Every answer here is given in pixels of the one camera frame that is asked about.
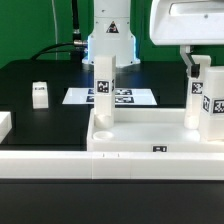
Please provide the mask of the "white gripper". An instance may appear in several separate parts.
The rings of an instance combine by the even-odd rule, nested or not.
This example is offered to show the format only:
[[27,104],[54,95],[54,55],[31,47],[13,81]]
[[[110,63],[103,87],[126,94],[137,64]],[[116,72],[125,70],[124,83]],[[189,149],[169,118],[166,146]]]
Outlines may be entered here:
[[187,76],[198,78],[190,45],[224,45],[224,0],[153,0],[149,36],[155,45],[181,45]]

